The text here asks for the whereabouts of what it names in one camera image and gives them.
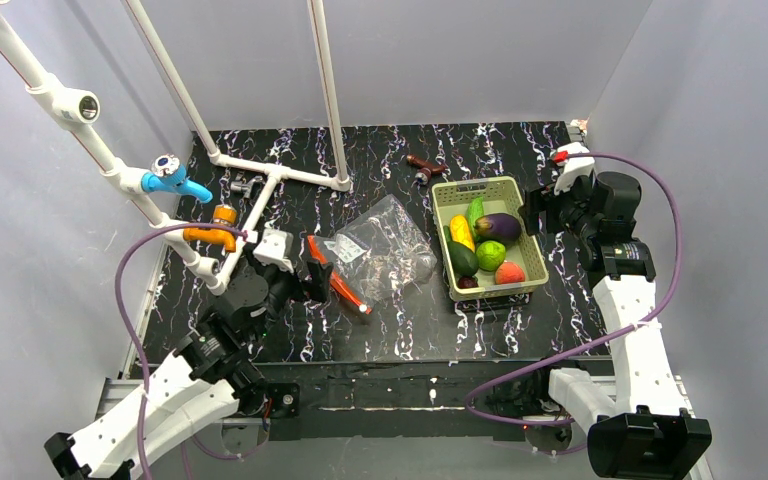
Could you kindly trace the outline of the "purple fake eggplant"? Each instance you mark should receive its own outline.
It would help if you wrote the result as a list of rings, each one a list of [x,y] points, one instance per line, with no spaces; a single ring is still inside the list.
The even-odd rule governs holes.
[[[473,223],[475,233],[483,240],[497,241],[505,245],[516,243],[522,236],[522,225],[507,213],[486,214]]]

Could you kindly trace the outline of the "green fake cucumber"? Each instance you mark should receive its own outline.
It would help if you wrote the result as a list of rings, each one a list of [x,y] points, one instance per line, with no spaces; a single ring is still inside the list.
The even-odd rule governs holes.
[[[484,210],[484,197],[478,196],[473,198],[470,203],[468,204],[465,218],[468,222],[468,226],[471,230],[475,227],[475,222],[482,216],[485,215]]]

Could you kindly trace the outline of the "clear zip top bag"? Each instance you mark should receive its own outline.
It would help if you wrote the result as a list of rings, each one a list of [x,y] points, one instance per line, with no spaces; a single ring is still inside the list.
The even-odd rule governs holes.
[[[309,235],[306,244],[314,259],[333,265],[331,287],[362,314],[427,280],[438,262],[426,235],[392,194],[333,236]]]

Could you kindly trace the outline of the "red fake tomato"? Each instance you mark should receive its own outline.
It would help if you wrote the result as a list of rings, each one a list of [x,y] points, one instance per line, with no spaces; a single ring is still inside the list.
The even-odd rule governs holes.
[[[522,283],[526,280],[526,272],[514,262],[505,261],[494,272],[494,283],[496,285]]]

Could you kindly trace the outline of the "dark green fake avocado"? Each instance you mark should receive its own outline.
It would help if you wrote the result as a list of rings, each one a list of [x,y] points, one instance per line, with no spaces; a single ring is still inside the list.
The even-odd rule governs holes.
[[[479,270],[476,254],[460,242],[446,242],[449,260],[454,273],[461,277],[473,277]]]

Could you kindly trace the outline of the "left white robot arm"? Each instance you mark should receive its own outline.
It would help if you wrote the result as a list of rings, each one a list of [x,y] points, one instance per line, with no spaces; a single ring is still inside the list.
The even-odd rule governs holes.
[[[58,475],[132,479],[216,420],[273,407],[294,415],[297,387],[271,385],[251,359],[288,303],[327,299],[332,264],[307,267],[309,279],[275,265],[237,275],[145,382],[90,425],[45,442]]]

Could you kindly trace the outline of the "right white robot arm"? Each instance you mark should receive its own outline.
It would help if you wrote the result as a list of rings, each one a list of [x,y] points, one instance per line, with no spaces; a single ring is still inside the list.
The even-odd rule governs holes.
[[[586,435],[594,473],[617,479],[702,479],[713,435],[694,417],[673,375],[657,320],[656,272],[648,246],[635,238],[641,186],[603,172],[528,193],[520,214],[528,233],[567,232],[604,319],[614,370],[612,395],[584,370],[552,367],[549,397]]]

